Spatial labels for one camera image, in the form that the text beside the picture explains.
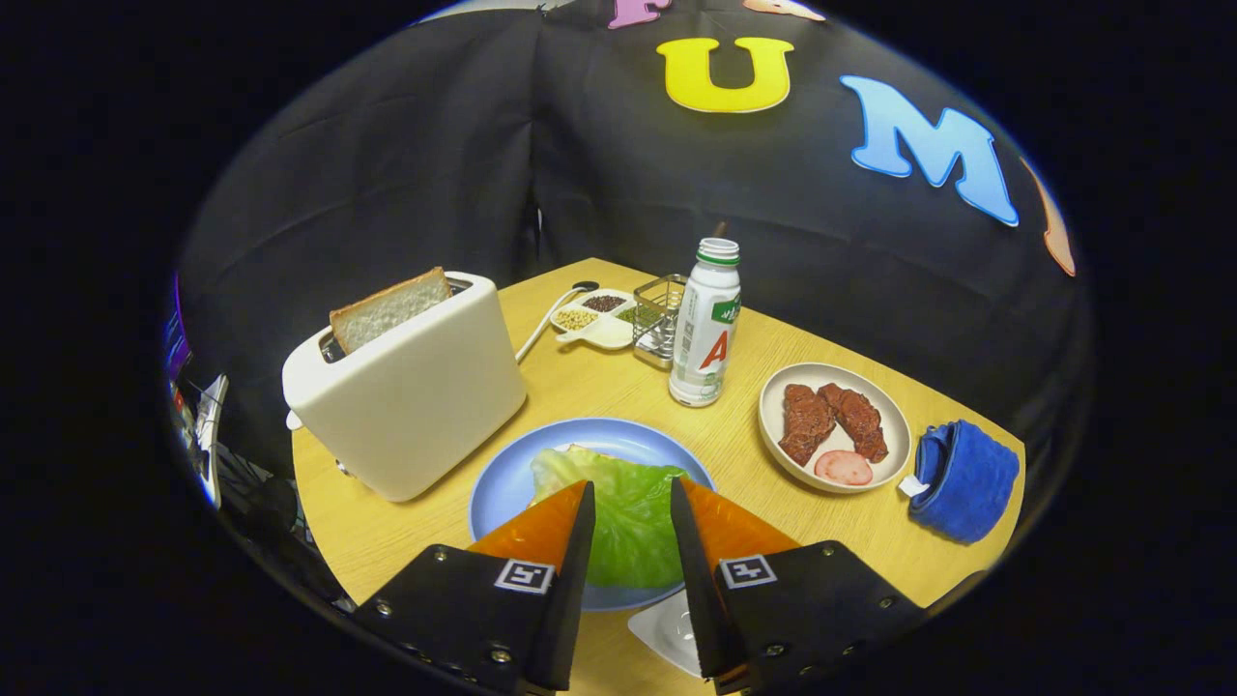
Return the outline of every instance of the toast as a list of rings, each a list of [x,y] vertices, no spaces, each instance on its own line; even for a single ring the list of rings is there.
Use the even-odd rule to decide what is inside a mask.
[[[330,312],[330,328],[344,355],[452,295],[442,266]]]

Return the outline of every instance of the toaster slot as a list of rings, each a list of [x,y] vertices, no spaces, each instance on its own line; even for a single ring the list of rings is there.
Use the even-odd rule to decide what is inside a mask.
[[[322,354],[322,360],[327,361],[328,365],[343,361],[345,356],[344,347],[335,340],[335,331],[322,336],[322,340],[318,341],[318,352]]]
[[[448,277],[447,283],[452,286],[452,297],[459,294],[460,292],[464,292],[469,287],[473,287],[473,283],[470,281],[456,279],[454,277]]]

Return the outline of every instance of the green lettuce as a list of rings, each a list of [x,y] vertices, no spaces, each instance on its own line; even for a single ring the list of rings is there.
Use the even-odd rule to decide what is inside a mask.
[[[687,472],[646,467],[573,445],[542,450],[533,461],[533,502],[593,482],[597,522],[586,580],[596,587],[666,587],[683,581],[670,523],[670,483]]]

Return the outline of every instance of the white plastic bottle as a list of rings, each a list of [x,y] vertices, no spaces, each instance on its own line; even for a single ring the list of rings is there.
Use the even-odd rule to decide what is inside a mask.
[[[670,396],[679,404],[708,407],[721,397],[738,307],[738,244],[701,239],[674,325]]]

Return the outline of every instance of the white toaster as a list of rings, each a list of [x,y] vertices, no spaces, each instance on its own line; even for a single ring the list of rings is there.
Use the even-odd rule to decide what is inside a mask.
[[[392,502],[424,492],[507,423],[527,392],[489,278],[343,356],[330,325],[283,363],[283,399],[341,467]]]

